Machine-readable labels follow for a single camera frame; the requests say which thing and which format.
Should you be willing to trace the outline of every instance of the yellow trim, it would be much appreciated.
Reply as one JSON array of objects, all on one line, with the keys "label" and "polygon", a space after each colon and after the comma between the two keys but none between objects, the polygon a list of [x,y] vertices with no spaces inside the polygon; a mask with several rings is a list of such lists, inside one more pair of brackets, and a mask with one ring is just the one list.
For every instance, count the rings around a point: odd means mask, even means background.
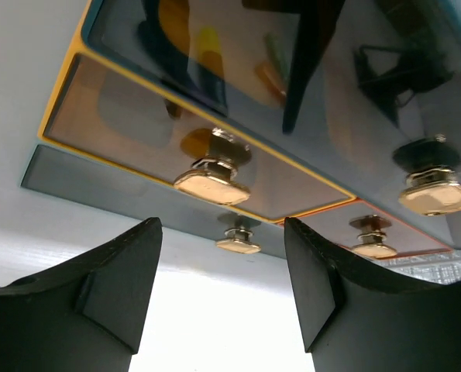
[{"label": "yellow trim", "polygon": [[[331,207],[334,207],[336,205],[343,205],[345,203],[349,203],[352,200],[356,199],[356,196],[354,194],[352,194],[351,192],[341,188],[340,186],[338,186],[337,184],[334,184],[333,182],[331,182],[330,180],[324,178],[323,176],[321,176],[319,174],[316,174],[314,171],[308,169],[307,167],[304,167],[304,166],[300,165],[299,163],[296,163],[292,159],[289,159],[288,157],[284,156],[282,153],[272,149],[271,147],[268,147],[268,146],[262,144],[261,142],[254,139],[253,137],[248,136],[247,134],[240,132],[239,130],[235,129],[234,127],[232,127],[228,123],[209,115],[207,112],[204,112],[200,108],[191,105],[190,102],[186,102],[186,101],[181,100],[176,95],[173,95],[172,93],[165,90],[164,88],[162,88],[162,87],[160,87],[158,85],[155,85],[154,83],[151,83],[150,81],[147,81],[147,80],[143,79],[139,75],[134,74],[132,71],[130,71],[130,70],[128,70],[128,69],[126,69],[126,68],[124,68],[122,66],[119,66],[118,64],[115,64],[114,62],[112,62],[109,59],[103,57],[102,55],[94,52],[93,50],[88,49],[87,46],[84,44],[84,42],[81,39],[81,29],[82,29],[82,25],[83,25],[84,20],[85,20],[85,16],[88,13],[90,2],[91,1],[89,1],[89,3],[87,4],[86,9],[84,10],[84,13],[82,14],[81,20],[80,20],[80,22],[78,24],[78,27],[76,28],[76,30],[74,32],[74,36],[72,37],[71,44],[68,47],[68,50],[67,50],[67,53],[65,55],[64,61],[63,61],[62,65],[61,65],[61,68],[60,68],[60,72],[59,72],[59,74],[57,76],[57,81],[56,81],[56,83],[55,83],[55,85],[53,87],[53,90],[51,91],[50,99],[47,102],[46,110],[44,111],[44,116],[43,116],[43,119],[42,119],[42,121],[40,123],[39,131],[37,133],[37,136],[39,137],[39,139],[41,141],[43,141],[45,143],[53,144],[54,146],[57,146],[57,147],[59,147],[61,149],[64,149],[64,150],[68,150],[70,152],[77,153],[77,154],[79,154],[79,155],[81,155],[83,157],[87,157],[89,159],[96,160],[96,161],[98,161],[100,163],[107,164],[107,165],[109,165],[111,167],[116,167],[116,168],[121,169],[123,171],[127,171],[129,173],[138,175],[140,177],[146,178],[146,179],[148,179],[150,181],[153,181],[153,182],[156,182],[158,184],[163,184],[163,185],[166,185],[166,186],[173,187],[173,185],[171,183],[169,183],[169,182],[160,180],[158,178],[149,176],[148,174],[141,173],[141,172],[139,172],[137,170],[134,170],[132,168],[122,166],[120,164],[111,162],[111,161],[103,159],[101,157],[97,157],[97,156],[95,156],[95,155],[93,155],[91,153],[87,153],[87,152],[85,152],[83,150],[76,149],[76,148],[74,148],[72,146],[68,146],[68,145],[65,145],[63,143],[59,143],[56,140],[53,140],[53,139],[45,137],[44,133],[46,131],[47,124],[50,121],[50,117],[51,117],[51,114],[53,113],[53,108],[55,106],[55,103],[56,103],[57,99],[60,96],[60,91],[61,91],[62,87],[64,86],[66,80],[67,80],[67,74],[68,74],[68,71],[70,70],[70,65],[72,64],[75,56],[78,55],[78,54],[81,54],[81,55],[84,55],[84,56],[86,56],[88,58],[91,58],[92,60],[95,60],[95,61],[99,62],[100,64],[102,64],[102,65],[106,66],[107,68],[121,74],[122,76],[125,76],[126,78],[128,78],[128,79],[130,79],[132,81],[135,81],[137,84],[142,85],[144,88],[147,88],[147,89],[150,89],[151,91],[156,92],[158,95],[161,95],[162,97],[176,103],[180,107],[182,107],[182,108],[184,108],[184,109],[186,109],[186,110],[188,110],[190,112],[193,112],[196,115],[201,116],[202,118],[208,120],[209,122],[212,122],[216,126],[219,126],[220,128],[239,136],[240,138],[244,139],[246,142],[253,144],[254,146],[260,148],[263,151],[266,151],[267,153],[273,155],[277,159],[282,160],[283,162],[285,162],[285,163],[291,165],[292,167],[295,167],[298,170],[310,175],[311,177],[319,180],[320,182],[322,182],[324,184],[327,184],[331,188],[334,188],[337,191],[342,192],[347,197],[346,200],[338,201],[338,202],[332,203],[332,204],[323,205],[321,207],[313,208],[311,210],[299,212],[299,213],[296,213],[296,214],[293,214],[293,215],[288,215],[287,217],[301,217],[303,215],[309,215],[311,213],[318,212],[318,211],[321,211],[323,209],[331,208]],[[270,223],[280,223],[280,222],[283,222],[285,220],[285,218],[286,218],[286,217],[283,217],[283,218],[280,218],[280,219],[267,219],[266,217],[263,217],[261,215],[256,215],[255,213],[245,211],[245,210],[237,208],[235,206],[229,206],[229,207],[223,207],[223,208],[231,209],[231,210],[233,210],[235,212],[238,212],[239,214],[248,215],[249,217],[252,217],[254,219],[259,219],[261,221],[270,222]]]}]

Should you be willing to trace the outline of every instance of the drawer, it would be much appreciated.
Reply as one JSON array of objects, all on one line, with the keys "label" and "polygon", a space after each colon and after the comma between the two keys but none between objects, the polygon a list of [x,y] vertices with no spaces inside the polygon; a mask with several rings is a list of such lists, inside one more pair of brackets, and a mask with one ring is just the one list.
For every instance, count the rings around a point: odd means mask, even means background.
[{"label": "drawer", "polygon": [[389,227],[381,226],[382,233],[386,234],[384,244],[397,251],[397,256],[391,258],[451,250],[447,245],[361,200],[352,201],[342,207],[303,216],[300,217],[300,220],[326,239],[346,248],[351,248],[361,244],[358,235],[362,233],[360,229],[351,226],[351,222],[371,215],[379,216],[388,221],[388,225],[391,225]]},{"label": "drawer", "polygon": [[[172,187],[196,160],[205,154],[217,156],[216,151],[208,153],[209,143],[216,138],[214,128],[214,123],[155,91],[77,55],[41,137]],[[246,148],[249,159],[235,167],[232,181],[250,191],[249,199],[232,207],[234,211],[279,222],[352,198],[314,172],[263,150],[259,143],[233,138]]]},{"label": "drawer", "polygon": [[[44,145],[36,148],[22,186],[134,219],[156,216],[165,227],[211,240],[225,238],[225,231],[232,227],[229,216],[233,212],[117,167]],[[263,253],[284,258],[283,229],[248,221],[254,234],[251,241]]]}]

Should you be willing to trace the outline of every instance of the yellow border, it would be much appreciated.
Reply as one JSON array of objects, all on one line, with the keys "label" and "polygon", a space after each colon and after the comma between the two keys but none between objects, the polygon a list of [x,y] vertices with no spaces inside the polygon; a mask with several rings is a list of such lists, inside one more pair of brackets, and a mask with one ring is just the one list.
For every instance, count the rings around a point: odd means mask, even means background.
[{"label": "yellow border", "polygon": [[[219,126],[219,127],[223,128],[226,131],[234,133],[235,135],[237,135],[237,136],[241,137],[242,139],[244,139],[246,142],[252,143],[254,146],[260,148],[263,151],[266,151],[266,152],[270,153],[271,155],[273,155],[277,159],[280,159],[283,162],[285,162],[287,164],[290,164],[293,167],[296,167],[298,170],[300,170],[300,171],[302,171],[302,172],[304,172],[306,174],[309,174],[313,178],[316,178],[317,180],[323,182],[324,184],[327,184],[331,188],[334,188],[337,191],[342,192],[345,196],[347,196],[346,200],[342,200],[342,201],[338,201],[336,203],[324,205],[322,207],[313,208],[311,210],[299,212],[299,213],[296,213],[294,215],[289,215],[289,216],[286,216],[286,217],[301,217],[303,215],[310,215],[311,213],[318,212],[318,211],[321,211],[323,209],[331,208],[331,207],[334,207],[336,205],[343,205],[345,203],[349,203],[352,200],[356,199],[356,196],[354,194],[348,192],[347,190],[345,190],[345,189],[341,188],[340,186],[334,184],[330,180],[320,176],[319,174],[316,174],[312,170],[309,170],[308,168],[296,163],[295,161],[293,161],[293,160],[289,159],[288,157],[284,156],[282,153],[272,149],[271,147],[268,147],[268,146],[262,144],[261,142],[257,141],[253,137],[248,136],[245,133],[242,133],[239,130],[233,128],[228,123],[209,115],[207,112],[202,111],[198,107],[195,107],[195,106],[191,105],[190,102],[182,101],[180,98],[173,95],[169,91],[166,91],[162,87],[157,86],[157,85],[151,83],[150,81],[144,80],[139,75],[134,74],[132,71],[130,71],[130,70],[128,70],[128,69],[126,69],[126,68],[124,68],[122,66],[119,66],[118,64],[115,64],[114,62],[112,62],[109,59],[103,57],[102,55],[94,52],[93,50],[88,49],[87,46],[82,41],[81,29],[82,29],[82,25],[84,24],[85,16],[88,13],[90,3],[91,3],[91,1],[89,0],[88,4],[87,4],[87,6],[86,6],[86,8],[84,10],[84,13],[82,14],[81,20],[80,20],[80,22],[79,22],[79,24],[78,24],[78,26],[77,26],[77,28],[76,28],[76,30],[74,32],[74,36],[72,37],[71,44],[68,47],[68,50],[67,50],[67,53],[65,55],[64,61],[63,61],[62,65],[61,65],[60,73],[57,76],[57,81],[56,81],[56,83],[55,83],[55,85],[53,87],[53,90],[51,92],[50,99],[47,102],[46,110],[44,111],[43,120],[41,121],[41,124],[40,124],[40,127],[39,127],[39,132],[37,133],[37,136],[39,137],[39,139],[41,141],[43,141],[45,143],[51,143],[54,146],[57,146],[57,147],[59,147],[61,149],[68,150],[68,151],[73,152],[73,153],[78,153],[79,155],[81,155],[83,157],[87,157],[89,159],[96,160],[96,161],[98,161],[100,163],[107,164],[109,166],[122,169],[123,171],[127,171],[127,172],[135,174],[137,176],[146,178],[146,179],[148,179],[150,181],[153,181],[153,182],[156,182],[158,184],[164,184],[164,185],[173,187],[173,185],[171,183],[169,183],[169,182],[162,181],[162,180],[160,180],[158,178],[149,176],[148,174],[141,173],[141,172],[139,172],[137,170],[133,170],[132,168],[122,166],[120,164],[117,164],[117,163],[114,163],[112,161],[103,159],[101,157],[97,157],[97,156],[95,156],[95,155],[93,155],[91,153],[87,153],[87,152],[85,152],[83,150],[76,149],[76,148],[74,148],[72,146],[68,146],[68,145],[65,145],[63,143],[59,143],[56,140],[53,140],[51,138],[45,137],[44,133],[46,131],[47,124],[48,124],[48,122],[50,120],[50,117],[51,117],[51,114],[53,112],[53,108],[55,106],[55,103],[56,103],[58,97],[60,96],[61,88],[64,86],[64,84],[66,82],[67,74],[68,74],[68,71],[70,69],[70,65],[72,64],[74,57],[76,55],[78,55],[78,54],[81,54],[81,55],[84,55],[84,56],[86,56],[88,58],[91,58],[92,60],[95,60],[96,62],[99,62],[100,64],[102,64],[102,65],[106,66],[107,68],[109,68],[109,69],[111,69],[111,70],[125,76],[126,78],[128,78],[128,79],[130,79],[132,81],[135,81],[137,84],[142,85],[144,88],[150,89],[151,91],[156,92],[158,95],[161,95],[162,97],[164,97],[164,98],[166,98],[166,99],[168,99],[168,100],[170,100],[172,102],[175,102],[180,107],[183,107],[184,109],[186,109],[186,110],[188,110],[190,112],[193,112],[196,115],[201,116],[202,118],[208,120],[209,122],[214,123],[216,126]],[[250,216],[252,218],[259,219],[259,220],[264,221],[264,222],[270,222],[270,223],[275,223],[275,224],[283,222],[285,220],[285,218],[286,218],[286,217],[283,217],[283,218],[280,218],[280,219],[267,219],[267,218],[265,218],[265,217],[263,217],[261,215],[256,215],[256,214],[254,214],[252,212],[245,211],[245,210],[237,208],[235,206],[229,206],[229,207],[224,207],[224,208],[231,209],[231,210],[233,210],[235,212],[238,212],[239,214],[248,215],[248,216]]]}]

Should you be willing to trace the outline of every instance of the drawer knob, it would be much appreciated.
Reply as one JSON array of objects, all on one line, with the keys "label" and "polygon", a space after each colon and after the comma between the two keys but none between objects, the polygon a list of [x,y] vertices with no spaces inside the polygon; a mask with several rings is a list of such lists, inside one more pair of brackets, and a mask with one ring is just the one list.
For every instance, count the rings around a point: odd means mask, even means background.
[{"label": "drawer knob", "polygon": [[225,238],[215,242],[218,248],[230,250],[236,253],[258,253],[261,246],[251,242],[253,232],[250,227],[258,226],[260,223],[242,215],[225,214],[218,218],[220,222],[231,224],[231,228],[225,231]]},{"label": "drawer knob", "polygon": [[454,169],[461,156],[443,135],[420,139],[394,152],[395,163],[409,173],[399,202],[422,215],[461,211],[461,184]]},{"label": "drawer knob", "polygon": [[235,205],[250,197],[250,190],[234,181],[240,166],[249,163],[249,147],[221,129],[197,129],[181,144],[198,158],[174,182],[177,190],[219,205]]},{"label": "drawer knob", "polygon": [[397,255],[395,248],[384,243],[387,234],[382,229],[392,226],[392,223],[387,219],[378,215],[365,215],[353,219],[349,224],[355,229],[361,230],[357,237],[361,244],[352,247],[354,253],[374,259]]}]

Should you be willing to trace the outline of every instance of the white surface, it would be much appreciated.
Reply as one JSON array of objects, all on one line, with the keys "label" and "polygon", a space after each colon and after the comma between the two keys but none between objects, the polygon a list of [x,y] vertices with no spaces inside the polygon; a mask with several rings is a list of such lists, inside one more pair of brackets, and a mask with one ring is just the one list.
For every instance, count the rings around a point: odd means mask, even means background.
[{"label": "white surface", "polygon": [[[85,0],[0,1],[0,285],[97,246],[136,222],[19,188]],[[313,371],[285,261],[165,231],[131,371]]]}]

